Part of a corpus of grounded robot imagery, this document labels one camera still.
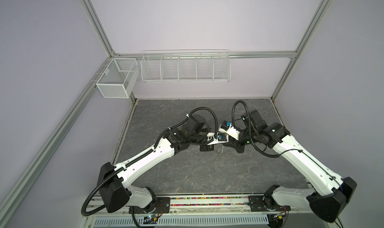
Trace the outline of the large toothed metal keyring disc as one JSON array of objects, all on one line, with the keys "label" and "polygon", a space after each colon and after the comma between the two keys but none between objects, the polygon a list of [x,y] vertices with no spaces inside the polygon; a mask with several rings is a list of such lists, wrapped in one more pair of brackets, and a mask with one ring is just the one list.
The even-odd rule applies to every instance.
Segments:
[{"label": "large toothed metal keyring disc", "polygon": [[217,158],[224,152],[224,146],[221,146],[218,150],[217,150],[217,154],[216,154],[216,156],[215,156],[215,159],[214,159],[214,161],[216,161],[217,160]]}]

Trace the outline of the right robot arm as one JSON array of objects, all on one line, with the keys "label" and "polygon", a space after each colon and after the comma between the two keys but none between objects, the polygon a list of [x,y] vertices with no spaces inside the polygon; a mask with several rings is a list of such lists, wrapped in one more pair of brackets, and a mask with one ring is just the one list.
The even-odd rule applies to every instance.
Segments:
[{"label": "right robot arm", "polygon": [[296,207],[312,211],[327,223],[334,223],[351,201],[357,183],[341,177],[311,155],[281,124],[267,125],[257,110],[249,111],[243,100],[232,107],[231,121],[226,123],[232,147],[251,145],[271,159],[286,159],[310,183],[311,188],[290,189],[272,185],[262,200],[266,209]]}]

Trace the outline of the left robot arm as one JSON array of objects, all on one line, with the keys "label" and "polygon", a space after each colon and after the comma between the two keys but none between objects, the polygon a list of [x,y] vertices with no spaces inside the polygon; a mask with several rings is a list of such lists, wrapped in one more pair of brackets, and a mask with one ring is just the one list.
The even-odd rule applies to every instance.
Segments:
[{"label": "left robot arm", "polygon": [[149,187],[139,188],[133,182],[160,162],[186,150],[191,144],[210,148],[218,140],[219,124],[216,114],[207,107],[193,109],[177,125],[163,130],[155,143],[136,156],[112,165],[104,164],[97,186],[81,207],[81,215],[91,216],[103,209],[114,213],[125,206],[153,212],[159,199]]}]

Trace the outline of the small circuit board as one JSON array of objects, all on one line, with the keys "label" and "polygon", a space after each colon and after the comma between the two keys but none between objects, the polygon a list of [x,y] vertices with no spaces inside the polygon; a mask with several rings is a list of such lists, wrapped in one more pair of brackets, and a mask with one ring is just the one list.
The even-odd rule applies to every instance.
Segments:
[{"label": "small circuit board", "polygon": [[143,218],[143,225],[156,225],[158,218],[156,216],[146,216]]}]

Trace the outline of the white mesh box basket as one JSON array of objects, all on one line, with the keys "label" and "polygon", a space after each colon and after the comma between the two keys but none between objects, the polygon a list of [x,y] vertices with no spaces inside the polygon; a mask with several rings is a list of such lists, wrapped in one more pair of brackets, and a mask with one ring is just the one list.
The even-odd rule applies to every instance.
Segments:
[{"label": "white mesh box basket", "polygon": [[96,85],[104,98],[130,98],[140,69],[134,58],[112,58]]}]

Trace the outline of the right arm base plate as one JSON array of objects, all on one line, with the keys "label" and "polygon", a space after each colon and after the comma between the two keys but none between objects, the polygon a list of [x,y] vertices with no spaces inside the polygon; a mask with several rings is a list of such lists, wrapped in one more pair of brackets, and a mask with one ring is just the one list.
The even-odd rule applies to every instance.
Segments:
[{"label": "right arm base plate", "polygon": [[278,205],[272,197],[265,197],[263,195],[248,196],[248,206],[252,212],[288,212],[291,210],[290,206]]}]

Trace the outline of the aluminium rail with coloured beads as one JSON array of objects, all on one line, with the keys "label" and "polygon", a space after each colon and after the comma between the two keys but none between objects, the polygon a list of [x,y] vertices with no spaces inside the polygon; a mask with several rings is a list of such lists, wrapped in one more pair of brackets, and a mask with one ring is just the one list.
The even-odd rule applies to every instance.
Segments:
[{"label": "aluminium rail with coloured beads", "polygon": [[[86,198],[81,208],[82,216],[91,216],[102,209],[107,209],[108,213],[114,213],[125,206],[145,208],[150,202],[153,202],[158,198],[149,188],[139,189],[136,187],[133,187],[130,190],[122,188],[112,192],[100,192],[100,194],[104,204],[92,211],[87,211],[87,206],[95,195],[95,193],[92,192]],[[339,194],[339,190],[334,190],[333,193],[327,196],[320,196],[314,189],[295,190],[283,187],[273,187],[272,191],[267,191],[263,196],[272,197],[280,206],[311,210],[323,220],[327,220],[333,219],[333,216],[336,214],[333,211],[334,205],[331,198],[334,198]],[[248,196],[230,197],[228,195],[181,197],[175,199],[180,201],[176,205],[181,207],[248,206],[249,202]]]}]

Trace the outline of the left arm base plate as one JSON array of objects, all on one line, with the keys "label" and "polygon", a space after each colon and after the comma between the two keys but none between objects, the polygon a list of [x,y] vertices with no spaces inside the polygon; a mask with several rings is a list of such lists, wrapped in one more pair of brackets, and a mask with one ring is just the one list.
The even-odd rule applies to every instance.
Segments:
[{"label": "left arm base plate", "polygon": [[145,208],[133,207],[129,209],[129,214],[168,214],[171,208],[170,197],[159,197],[155,201],[150,202]]}]

